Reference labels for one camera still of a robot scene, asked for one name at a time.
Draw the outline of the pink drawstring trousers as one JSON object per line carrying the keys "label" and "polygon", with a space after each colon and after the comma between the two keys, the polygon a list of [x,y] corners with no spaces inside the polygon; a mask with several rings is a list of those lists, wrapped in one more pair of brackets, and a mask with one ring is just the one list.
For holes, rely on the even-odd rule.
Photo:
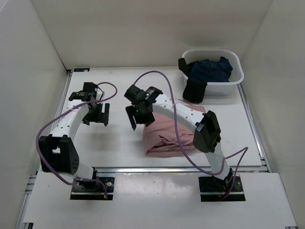
{"label": "pink drawstring trousers", "polygon": [[[185,103],[183,105],[205,113],[204,106]],[[153,116],[155,121],[143,128],[142,138],[146,156],[163,158],[182,156],[183,153],[175,135],[174,120],[156,112],[153,112]],[[193,133],[184,125],[180,123],[177,125],[183,149],[188,154],[195,149]]]}

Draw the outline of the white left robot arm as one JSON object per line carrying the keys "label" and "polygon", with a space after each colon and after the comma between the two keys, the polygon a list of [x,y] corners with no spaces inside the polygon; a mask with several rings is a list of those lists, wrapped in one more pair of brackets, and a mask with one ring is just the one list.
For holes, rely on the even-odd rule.
{"label": "white left robot arm", "polygon": [[98,189],[97,170],[80,161],[73,140],[81,124],[108,125],[109,110],[110,105],[98,84],[85,82],[82,90],[73,92],[68,98],[66,111],[55,118],[58,122],[55,128],[47,136],[42,136],[41,130],[36,136],[43,172],[53,173],[59,179],[67,175],[83,180],[89,191]]}

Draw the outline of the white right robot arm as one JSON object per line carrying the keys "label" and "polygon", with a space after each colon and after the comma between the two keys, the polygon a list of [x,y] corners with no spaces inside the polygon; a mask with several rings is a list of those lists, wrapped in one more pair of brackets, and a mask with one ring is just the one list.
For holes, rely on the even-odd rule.
{"label": "white right robot arm", "polygon": [[214,112],[203,113],[183,104],[176,104],[172,98],[152,86],[144,91],[133,84],[124,97],[131,102],[125,110],[132,129],[136,129],[137,124],[152,124],[155,121],[154,113],[177,121],[194,134],[193,145],[205,154],[211,167],[209,175],[213,177],[214,186],[221,191],[230,187],[233,171],[221,149],[221,129]]}

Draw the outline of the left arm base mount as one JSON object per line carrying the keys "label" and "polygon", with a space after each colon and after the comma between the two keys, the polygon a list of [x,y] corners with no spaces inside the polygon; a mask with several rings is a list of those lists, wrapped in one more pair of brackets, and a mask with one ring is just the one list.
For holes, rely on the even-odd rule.
{"label": "left arm base mount", "polygon": [[83,182],[77,180],[71,188],[71,200],[113,200],[115,177],[99,177],[104,187],[99,182]]}

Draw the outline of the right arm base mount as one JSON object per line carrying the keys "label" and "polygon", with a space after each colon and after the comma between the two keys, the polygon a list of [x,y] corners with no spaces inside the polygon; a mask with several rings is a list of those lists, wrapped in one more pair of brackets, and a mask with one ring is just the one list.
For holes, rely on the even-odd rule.
{"label": "right arm base mount", "polygon": [[198,177],[201,202],[246,201],[240,176],[233,178],[227,186],[223,186],[214,177]]}

